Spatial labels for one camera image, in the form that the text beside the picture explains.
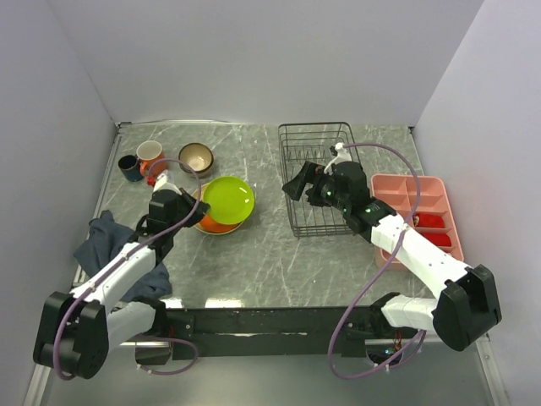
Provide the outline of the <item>beige plate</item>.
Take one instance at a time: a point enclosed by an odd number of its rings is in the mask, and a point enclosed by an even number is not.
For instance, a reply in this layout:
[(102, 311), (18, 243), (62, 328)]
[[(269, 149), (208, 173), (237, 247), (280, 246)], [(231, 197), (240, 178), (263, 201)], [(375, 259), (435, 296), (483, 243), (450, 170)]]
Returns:
[(204, 203), (217, 204), (217, 207), (212, 206), (210, 211), (195, 227), (202, 233), (213, 235), (233, 232), (245, 220), (244, 212), (247, 203), (244, 198), (238, 197), (231, 200), (226, 197), (219, 197), (216, 192), (210, 192), (210, 197), (205, 197), (208, 186), (208, 184), (204, 185), (202, 195), (198, 191), (193, 192), (193, 197), (202, 197)]

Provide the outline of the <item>orange plate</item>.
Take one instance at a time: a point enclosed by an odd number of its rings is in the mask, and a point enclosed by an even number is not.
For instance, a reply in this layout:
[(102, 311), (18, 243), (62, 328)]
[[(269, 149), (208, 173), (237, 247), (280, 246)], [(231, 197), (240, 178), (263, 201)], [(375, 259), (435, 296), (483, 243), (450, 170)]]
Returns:
[(214, 220), (210, 215), (205, 215), (198, 223), (198, 226), (208, 233), (228, 233), (238, 226), (236, 224), (223, 224)]

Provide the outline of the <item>green plate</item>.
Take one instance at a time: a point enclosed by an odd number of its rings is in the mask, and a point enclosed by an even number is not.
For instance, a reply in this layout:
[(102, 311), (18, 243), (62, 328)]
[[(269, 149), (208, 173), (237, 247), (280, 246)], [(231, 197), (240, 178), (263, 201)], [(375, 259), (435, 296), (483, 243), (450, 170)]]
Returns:
[(215, 222), (233, 225), (244, 222), (251, 215), (255, 197), (242, 179), (223, 176), (208, 183), (203, 202), (210, 206), (209, 215)]

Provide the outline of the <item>dark brown patterned bowl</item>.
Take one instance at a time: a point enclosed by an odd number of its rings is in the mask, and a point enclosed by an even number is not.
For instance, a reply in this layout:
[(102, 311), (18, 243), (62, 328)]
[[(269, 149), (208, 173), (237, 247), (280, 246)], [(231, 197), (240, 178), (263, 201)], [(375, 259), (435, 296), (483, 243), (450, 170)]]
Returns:
[(192, 175), (193, 169), (200, 178), (209, 176), (215, 163), (211, 149), (201, 143), (190, 143), (184, 145), (178, 153), (178, 160), (182, 171)]

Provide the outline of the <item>orange mug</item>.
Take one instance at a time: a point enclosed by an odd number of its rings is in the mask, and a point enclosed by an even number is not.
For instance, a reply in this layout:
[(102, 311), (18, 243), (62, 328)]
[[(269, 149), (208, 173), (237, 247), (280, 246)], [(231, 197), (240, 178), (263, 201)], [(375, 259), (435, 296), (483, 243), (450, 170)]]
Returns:
[(155, 140), (141, 143), (136, 150), (136, 156), (140, 161), (139, 172), (145, 178), (155, 177), (167, 170), (167, 162), (161, 161), (165, 157), (163, 147)]

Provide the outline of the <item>dark blue mug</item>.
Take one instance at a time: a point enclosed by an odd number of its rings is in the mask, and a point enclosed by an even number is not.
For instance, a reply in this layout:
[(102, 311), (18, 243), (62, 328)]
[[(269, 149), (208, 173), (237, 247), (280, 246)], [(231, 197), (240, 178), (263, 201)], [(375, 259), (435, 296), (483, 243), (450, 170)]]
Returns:
[(117, 166), (123, 176), (131, 183), (139, 182), (143, 179), (140, 172), (140, 160), (135, 155), (126, 155), (119, 158)]

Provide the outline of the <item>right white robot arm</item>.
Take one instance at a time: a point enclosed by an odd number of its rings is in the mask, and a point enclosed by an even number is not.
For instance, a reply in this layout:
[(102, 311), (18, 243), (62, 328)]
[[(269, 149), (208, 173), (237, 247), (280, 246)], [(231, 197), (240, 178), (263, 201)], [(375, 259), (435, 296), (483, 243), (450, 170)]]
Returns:
[(305, 196), (312, 206), (340, 211), (354, 233), (395, 254), (433, 294), (432, 299), (387, 294), (374, 302), (369, 319), (378, 336), (409, 327), (435, 332), (448, 347), (462, 351), (501, 322), (493, 273), (453, 258), (410, 227), (398, 211), (369, 191), (360, 164), (333, 164), (327, 173), (320, 164), (305, 162), (282, 189), (291, 200)]

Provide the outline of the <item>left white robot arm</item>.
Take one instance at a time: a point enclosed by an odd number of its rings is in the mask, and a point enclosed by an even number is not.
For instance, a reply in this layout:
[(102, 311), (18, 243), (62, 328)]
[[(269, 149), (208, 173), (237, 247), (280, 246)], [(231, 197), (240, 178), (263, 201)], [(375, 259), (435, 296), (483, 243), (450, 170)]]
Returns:
[(110, 350), (135, 337), (171, 342), (165, 304), (139, 295), (119, 312), (112, 309), (169, 253), (181, 228), (198, 224), (210, 205), (184, 189), (154, 192), (147, 214), (119, 253), (86, 283), (45, 301), (33, 349), (38, 365), (69, 381), (90, 379)]

